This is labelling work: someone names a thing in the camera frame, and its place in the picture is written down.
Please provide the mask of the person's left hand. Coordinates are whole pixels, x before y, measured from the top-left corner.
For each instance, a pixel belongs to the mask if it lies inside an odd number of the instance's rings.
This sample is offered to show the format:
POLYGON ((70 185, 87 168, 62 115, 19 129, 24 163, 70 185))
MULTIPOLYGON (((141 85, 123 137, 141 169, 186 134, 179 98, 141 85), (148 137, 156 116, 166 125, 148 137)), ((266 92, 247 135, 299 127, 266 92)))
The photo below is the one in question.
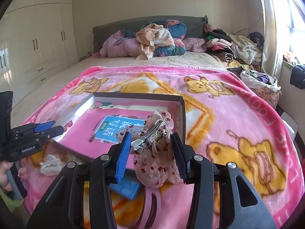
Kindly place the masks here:
MULTIPOLYGON (((13 166, 12 162, 1 161, 0 185, 1 185, 1 189, 5 193, 8 193, 8 192, 12 191, 12 186, 11 186, 10 182, 8 181, 8 177, 7 177, 7 174, 6 174, 6 172, 12 168, 12 166, 13 166)), ((18 177, 22 181, 27 179, 27 170, 26 170, 25 167, 20 167, 18 169, 18 177)))

